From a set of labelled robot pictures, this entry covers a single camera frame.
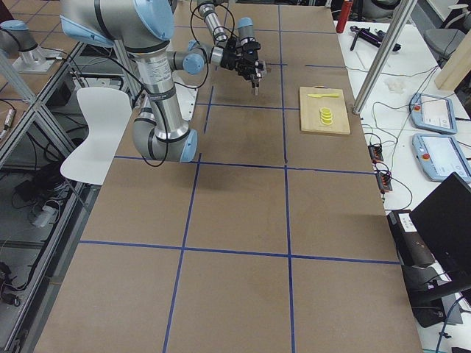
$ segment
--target computer monitor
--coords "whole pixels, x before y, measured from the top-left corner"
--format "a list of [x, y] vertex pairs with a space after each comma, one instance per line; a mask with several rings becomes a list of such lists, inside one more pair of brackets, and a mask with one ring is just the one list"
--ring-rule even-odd
[[409, 293], [424, 305], [462, 292], [471, 302], [471, 188], [452, 173], [410, 214], [414, 226], [443, 270], [452, 279], [433, 289]]

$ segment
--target white desk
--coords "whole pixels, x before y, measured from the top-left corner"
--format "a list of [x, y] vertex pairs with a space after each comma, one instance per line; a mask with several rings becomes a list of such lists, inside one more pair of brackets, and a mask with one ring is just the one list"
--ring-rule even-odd
[[[349, 68], [350, 84], [352, 85], [353, 93], [356, 96], [360, 90], [361, 85], [366, 77], [365, 72], [355, 71], [352, 69], [360, 69], [366, 71], [369, 69], [378, 49], [362, 39], [358, 39], [354, 51], [350, 51], [350, 46], [353, 41], [354, 34], [350, 31], [350, 26], [358, 27], [371, 27], [374, 29], [381, 29], [386, 31], [388, 24], [371, 24], [371, 23], [354, 23], [348, 22], [345, 27], [345, 32], [338, 35], [342, 54], [346, 66]], [[427, 71], [436, 66], [436, 61], [426, 46], [419, 31], [412, 25], [407, 25], [398, 40], [402, 45], [401, 50], [390, 55], [386, 66], [383, 69], [384, 73], [402, 74], [402, 75], [415, 75], [419, 72]], [[417, 129], [407, 119], [408, 108], [404, 107], [399, 110], [392, 110], [381, 104], [375, 105], [375, 118], [373, 116], [373, 104], [377, 101], [387, 104], [391, 107], [402, 107], [407, 105], [417, 92], [420, 85], [427, 77], [428, 72], [419, 74], [413, 77], [405, 76], [388, 76], [380, 75], [380, 79], [376, 83], [372, 95], [369, 97], [365, 108], [361, 112], [363, 119], [364, 131], [373, 132], [378, 135], [381, 140], [391, 140], [392, 137], [388, 133], [398, 136], [399, 143], [397, 144], [394, 153], [394, 164], [392, 168], [392, 176], [406, 184], [413, 193], [413, 199], [408, 206], [414, 209], [431, 191], [438, 185], [438, 182], [431, 182], [427, 179], [426, 175], [422, 172], [417, 159], [415, 158], [414, 150], [412, 148], [411, 139], [414, 134], [418, 132], [426, 132], [425, 130]], [[443, 91], [436, 88], [434, 78], [440, 72], [438, 68], [432, 75], [430, 83], [422, 86], [420, 92], [429, 93], [435, 96], [449, 96], [453, 92]], [[391, 91], [389, 86], [402, 88], [403, 92]], [[459, 102], [456, 95], [452, 95], [453, 109], [459, 118], [469, 119], [464, 108]], [[471, 122], [458, 121], [458, 134], [455, 135], [456, 139], [471, 144]], [[369, 141], [371, 135], [366, 135], [366, 140]], [[372, 137], [372, 142], [376, 143], [376, 137]], [[471, 149], [461, 146], [466, 157], [471, 156]], [[393, 160], [394, 146], [392, 143], [385, 143], [383, 146], [383, 156], [385, 163], [391, 167]], [[405, 207], [410, 201], [409, 192], [399, 183], [393, 180], [393, 192], [386, 194], [384, 207], [386, 210], [398, 209]], [[443, 339], [440, 350], [443, 352], [451, 352], [452, 346], [459, 346], [465, 349], [471, 349], [471, 314], [462, 314], [464, 324], [456, 326], [448, 326], [446, 332], [452, 335], [451, 339]], [[422, 347], [424, 349], [436, 348], [436, 342], [439, 338], [438, 332], [442, 328], [442, 324], [437, 324], [427, 329], [423, 329], [417, 324]]]

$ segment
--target red bottle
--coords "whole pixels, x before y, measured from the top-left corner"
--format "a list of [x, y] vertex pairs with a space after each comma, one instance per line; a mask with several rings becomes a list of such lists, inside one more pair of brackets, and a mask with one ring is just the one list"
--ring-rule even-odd
[[337, 21], [337, 33], [343, 33], [345, 29], [345, 24], [348, 21], [350, 16], [350, 11], [352, 9], [353, 0], [345, 0], [343, 5], [341, 6], [341, 12], [339, 16], [339, 20]]

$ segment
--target cutting board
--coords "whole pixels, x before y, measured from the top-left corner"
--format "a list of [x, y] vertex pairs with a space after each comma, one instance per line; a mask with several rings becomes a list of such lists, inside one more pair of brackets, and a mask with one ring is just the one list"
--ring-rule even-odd
[[[338, 98], [311, 98], [309, 93], [338, 93]], [[319, 134], [349, 135], [347, 108], [345, 107], [344, 92], [334, 88], [300, 87], [301, 130]], [[321, 107], [329, 108], [333, 114], [333, 123], [324, 125], [321, 122]]]

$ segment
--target robotic arm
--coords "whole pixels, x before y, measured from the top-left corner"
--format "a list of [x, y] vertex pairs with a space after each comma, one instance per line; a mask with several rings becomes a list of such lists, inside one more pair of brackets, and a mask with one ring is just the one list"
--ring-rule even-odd
[[210, 1], [202, 0], [198, 10], [216, 46], [195, 41], [188, 52], [166, 51], [174, 34], [167, 0], [62, 0], [61, 4], [64, 33], [95, 46], [113, 47], [114, 40], [122, 40], [137, 63], [147, 97], [135, 120], [133, 137], [136, 149], [148, 159], [189, 162], [196, 152], [196, 131], [182, 118], [172, 71], [198, 74], [205, 64], [214, 63], [236, 70], [251, 81], [254, 90], [265, 74], [251, 21], [241, 19], [239, 39], [229, 38]]

